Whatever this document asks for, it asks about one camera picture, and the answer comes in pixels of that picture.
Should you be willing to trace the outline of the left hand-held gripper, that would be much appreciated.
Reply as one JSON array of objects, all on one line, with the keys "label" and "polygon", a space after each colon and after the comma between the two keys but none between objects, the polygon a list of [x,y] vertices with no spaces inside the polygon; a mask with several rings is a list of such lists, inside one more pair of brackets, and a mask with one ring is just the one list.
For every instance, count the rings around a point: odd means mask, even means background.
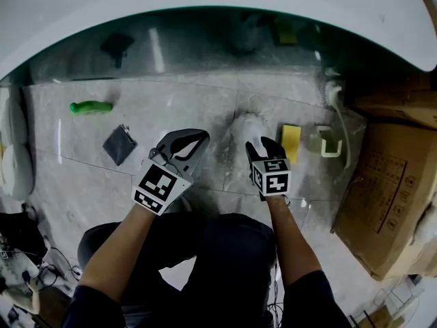
[{"label": "left hand-held gripper", "polygon": [[194,180],[190,175],[209,143],[209,133],[201,129],[167,133],[142,162],[132,186],[132,201],[155,215],[162,215],[192,186]]}]

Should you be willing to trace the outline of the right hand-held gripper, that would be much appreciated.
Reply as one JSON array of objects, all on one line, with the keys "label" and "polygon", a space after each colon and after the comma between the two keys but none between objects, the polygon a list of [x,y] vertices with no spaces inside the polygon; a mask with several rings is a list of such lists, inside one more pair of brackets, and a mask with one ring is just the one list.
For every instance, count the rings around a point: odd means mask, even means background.
[{"label": "right hand-held gripper", "polygon": [[262,157],[250,141],[245,143],[246,155],[252,163],[251,180],[262,196],[287,195],[290,192],[291,167],[284,148],[275,140],[261,136],[268,159]]}]

